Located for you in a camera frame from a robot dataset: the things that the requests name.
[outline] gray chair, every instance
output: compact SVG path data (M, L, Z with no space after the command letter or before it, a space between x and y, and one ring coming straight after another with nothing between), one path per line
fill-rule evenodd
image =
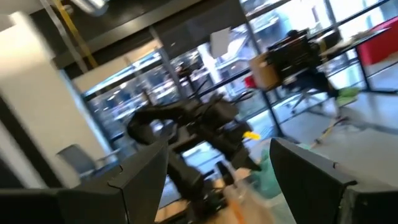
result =
M106 165L106 160L118 152L119 150L116 150L95 161L79 145L73 144L62 149L57 155L61 156L79 174L83 182L99 172Z

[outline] gray floor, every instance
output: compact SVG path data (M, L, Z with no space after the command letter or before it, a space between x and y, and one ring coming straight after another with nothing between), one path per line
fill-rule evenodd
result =
M382 65L368 68L368 73L382 69ZM362 76L358 65L332 76L330 80L338 87L363 86ZM370 78L375 88L398 89L398 64L379 72ZM301 104L298 112L306 111L309 106ZM326 100L323 107L312 107L310 112L292 116L290 108L284 103L275 108L286 134L305 144L313 143L322 131L328 127L335 108L331 100ZM355 124L363 124L365 129L354 126L335 128L324 140L323 144L313 149L336 162L373 176L388 184L398 186L398 96L361 93L358 101L346 106L343 114L349 116ZM254 132L260 133L272 125L268 111L249 120ZM251 148L255 143L247 142ZM253 157L259 157L259 152L252 152ZM194 154L187 158L187 162L198 167L202 172L214 169L216 162L223 157L212 150L207 144L197 146ZM178 193L171 182L165 186L160 207L178 199Z

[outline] cardboard box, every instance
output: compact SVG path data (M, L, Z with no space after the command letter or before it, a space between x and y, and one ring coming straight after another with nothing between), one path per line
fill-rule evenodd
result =
M267 52L250 60L253 79L258 88L272 90L282 84L272 64L267 63Z

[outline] green object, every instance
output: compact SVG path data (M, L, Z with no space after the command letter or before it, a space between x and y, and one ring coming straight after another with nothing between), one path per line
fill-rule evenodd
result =
M357 87L346 87L339 90L339 96L342 97L355 97L358 96L361 89Z
M338 106L345 106L350 103L353 103L357 100L357 96L359 94L359 88L356 87L347 87L339 90L339 96L337 98Z
M299 144L303 149L310 149L306 144ZM275 176L274 168L269 159L269 144L262 150L261 161L259 163L261 171L252 171L251 177L254 183L252 186L256 192L266 199L271 199L282 193Z

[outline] black office chair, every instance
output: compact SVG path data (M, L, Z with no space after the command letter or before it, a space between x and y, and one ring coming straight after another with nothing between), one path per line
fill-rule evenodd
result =
M118 152L114 151L95 161L79 145L73 144L62 149L57 155L61 156L79 174L80 181L84 182L103 170L107 165L106 160Z
M309 70L316 70L317 66L321 64L321 59L312 49L306 35L294 40L287 39L284 42L285 44L279 45L279 47L271 47L269 55L280 79L284 81L284 86L289 86L293 85L294 80L299 78L301 74ZM311 91L308 88L299 91L300 94L293 99L293 101L297 100L292 107L293 113L303 100L321 102L314 97L314 95L321 93L320 91Z

